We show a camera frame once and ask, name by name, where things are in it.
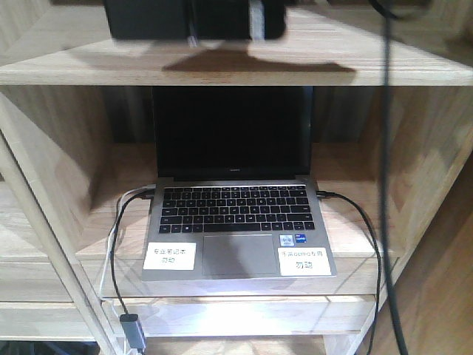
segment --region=wooden drawer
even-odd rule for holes
[[[72,302],[51,263],[0,263],[0,302]]]
[[[73,303],[0,302],[1,340],[94,341]]]
[[[275,336],[354,334],[372,307],[372,296],[331,297],[175,297],[125,299],[140,315],[148,337]],[[122,313],[118,301],[115,311]],[[123,336],[111,302],[103,308]]]

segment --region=intel sticker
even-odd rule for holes
[[[305,234],[296,234],[296,243],[306,243],[307,238],[305,237]]]
[[[291,234],[279,235],[279,241],[281,246],[294,246],[294,237]]]

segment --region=white label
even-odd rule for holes
[[[331,275],[325,248],[278,248],[281,276]]]
[[[194,270],[196,243],[150,243],[146,270]]]

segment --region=adapter dongle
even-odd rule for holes
[[[146,338],[141,328],[140,320],[137,314],[122,314],[120,316],[120,324],[125,332],[126,340],[130,348],[137,349],[138,352],[144,354],[146,348]]]

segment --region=laptop keyboard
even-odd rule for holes
[[[315,229],[303,185],[164,189],[160,233]]]

